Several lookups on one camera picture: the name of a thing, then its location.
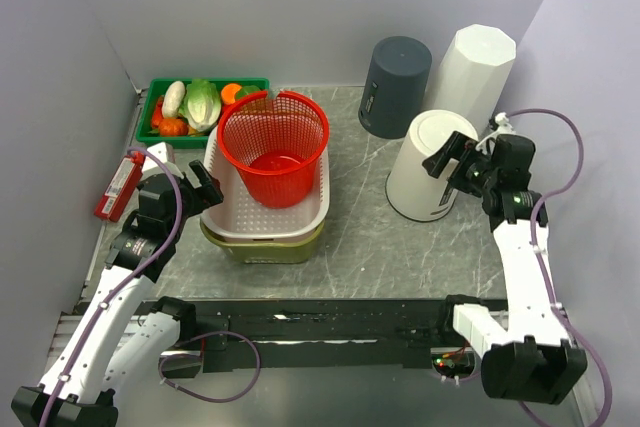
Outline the white perforated rectangular basket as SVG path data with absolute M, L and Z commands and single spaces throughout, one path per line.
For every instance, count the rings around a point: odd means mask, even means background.
M 311 192 L 298 204 L 270 209 L 249 195 L 246 186 L 217 146 L 217 132 L 208 137 L 203 161 L 221 184 L 222 203 L 205 210 L 200 220 L 211 232 L 231 241 L 285 241 L 311 233 L 325 220 L 330 205 L 328 152 L 316 167 Z

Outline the olive green rectangular basket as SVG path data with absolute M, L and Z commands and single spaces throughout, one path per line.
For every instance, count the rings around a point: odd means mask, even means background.
M 243 264 L 301 264 L 307 262 L 316 252 L 318 239 L 324 227 L 325 222 L 322 222 L 313 231 L 296 241 L 227 241 L 211 231 L 203 222 L 200 222 L 200 229 L 209 242 L 220 248 L 232 261 Z

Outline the large white faceted container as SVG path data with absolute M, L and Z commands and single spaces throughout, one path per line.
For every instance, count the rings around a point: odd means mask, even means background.
M 496 27 L 458 30 L 426 91 L 428 110 L 465 117 L 481 134 L 489 124 L 516 59 L 516 42 Z

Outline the red mesh basket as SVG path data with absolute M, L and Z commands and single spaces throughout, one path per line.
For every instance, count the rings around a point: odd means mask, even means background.
M 249 94 L 222 115 L 217 144 L 250 196 L 271 209 L 300 203 L 311 191 L 329 141 L 329 121 L 293 91 Z

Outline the dark grey round bucket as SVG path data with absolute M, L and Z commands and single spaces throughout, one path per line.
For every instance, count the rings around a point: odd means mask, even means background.
M 370 134 L 400 139 L 420 113 L 432 65 L 430 50 L 420 41 L 392 36 L 374 47 L 358 119 Z

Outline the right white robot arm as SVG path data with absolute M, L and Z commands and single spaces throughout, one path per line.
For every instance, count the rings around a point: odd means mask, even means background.
M 437 334 L 448 345 L 471 346 L 488 397 L 557 405 L 586 371 L 587 356 L 553 312 L 548 216 L 541 194 L 529 188 L 535 145 L 516 134 L 497 135 L 489 153 L 478 145 L 455 131 L 423 167 L 481 199 L 502 262 L 508 324 L 484 301 L 456 294 L 444 300 Z

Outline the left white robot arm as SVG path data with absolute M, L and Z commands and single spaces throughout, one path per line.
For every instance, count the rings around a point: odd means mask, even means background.
M 137 209 L 111 243 L 98 287 L 71 339 L 35 387 L 18 389 L 11 409 L 24 426 L 113 426 L 124 387 L 173 346 L 198 335 L 194 304 L 163 297 L 127 341 L 131 317 L 176 252 L 187 219 L 220 204 L 220 183 L 200 161 L 194 186 L 173 164 L 149 157 Z

